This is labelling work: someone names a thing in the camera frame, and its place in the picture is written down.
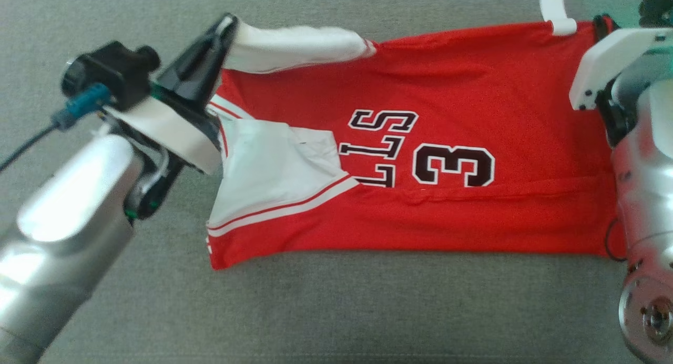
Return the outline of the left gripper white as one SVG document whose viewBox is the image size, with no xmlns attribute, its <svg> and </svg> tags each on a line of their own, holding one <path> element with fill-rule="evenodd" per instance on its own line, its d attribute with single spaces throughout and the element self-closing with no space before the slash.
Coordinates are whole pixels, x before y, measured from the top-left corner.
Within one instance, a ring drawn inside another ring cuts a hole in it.
<svg viewBox="0 0 673 364">
<path fill-rule="evenodd" d="M 178 92 L 178 105 L 205 108 L 236 37 L 235 16 L 222 16 L 158 76 L 157 85 Z M 114 132 L 130 139 L 141 158 L 141 176 L 125 201 L 133 219 L 153 216 L 184 167 L 212 175 L 221 165 L 216 134 L 207 134 L 153 96 L 125 112 L 103 107 Z"/>
</svg>

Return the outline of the red jersey with number 3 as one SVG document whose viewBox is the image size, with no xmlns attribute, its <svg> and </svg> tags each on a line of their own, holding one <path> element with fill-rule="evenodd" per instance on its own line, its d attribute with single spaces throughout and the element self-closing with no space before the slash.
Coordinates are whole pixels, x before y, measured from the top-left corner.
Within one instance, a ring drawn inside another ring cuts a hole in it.
<svg viewBox="0 0 673 364">
<path fill-rule="evenodd" d="M 598 39 L 531 22 L 367 43 L 336 64 L 229 65 L 211 266 L 292 251 L 607 256 L 603 120 L 569 89 Z"/>
</svg>

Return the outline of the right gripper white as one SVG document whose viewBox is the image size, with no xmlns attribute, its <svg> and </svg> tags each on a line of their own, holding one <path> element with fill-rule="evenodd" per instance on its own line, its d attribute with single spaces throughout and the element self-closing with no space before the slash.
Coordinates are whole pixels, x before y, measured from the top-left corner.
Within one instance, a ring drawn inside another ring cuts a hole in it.
<svg viewBox="0 0 673 364">
<path fill-rule="evenodd" d="M 598 110 L 615 148 L 636 126 L 637 103 L 656 82 L 673 79 L 673 28 L 623 28 L 606 36 L 603 14 L 593 18 L 602 38 L 580 60 L 570 87 L 573 110 Z"/>
</svg>

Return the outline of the large grey sofa seat cushion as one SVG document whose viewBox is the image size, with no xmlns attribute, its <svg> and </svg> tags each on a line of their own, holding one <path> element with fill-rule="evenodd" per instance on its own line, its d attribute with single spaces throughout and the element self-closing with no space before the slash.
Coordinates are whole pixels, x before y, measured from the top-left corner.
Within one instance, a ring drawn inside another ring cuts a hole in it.
<svg viewBox="0 0 673 364">
<path fill-rule="evenodd" d="M 640 0 L 565 0 L 635 26 Z M 0 0 L 0 161 L 48 123 L 66 62 L 116 39 L 168 64 L 224 12 L 383 41 L 538 21 L 538 0 Z M 219 178 L 187 168 L 40 364 L 639 364 L 625 264 L 591 256 L 295 253 L 212 271 Z"/>
</svg>

